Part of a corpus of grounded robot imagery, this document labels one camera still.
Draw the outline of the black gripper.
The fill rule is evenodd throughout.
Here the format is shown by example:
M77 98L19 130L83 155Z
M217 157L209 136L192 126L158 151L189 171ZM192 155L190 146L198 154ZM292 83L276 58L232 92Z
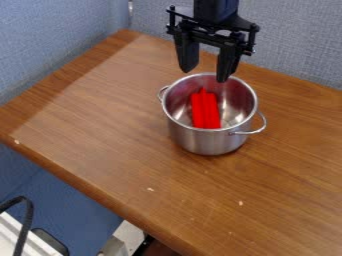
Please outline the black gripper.
M238 4L194 4L192 7L172 5L168 8L168 33L174 35L180 67L185 73L200 63L200 43L196 40L216 47L226 41L237 41L237 44L225 45L220 50L220 83L225 83L236 73L241 55L254 54L256 37L261 28L240 16L238 9Z

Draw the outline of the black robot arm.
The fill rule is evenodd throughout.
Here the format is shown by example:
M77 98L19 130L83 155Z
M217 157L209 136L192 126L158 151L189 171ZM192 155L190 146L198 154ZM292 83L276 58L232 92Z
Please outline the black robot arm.
M220 49L217 81L236 73L241 57L256 52L260 26L238 14L240 0L194 0L192 7L172 5L168 33L174 38L181 70L189 73L200 64L201 45Z

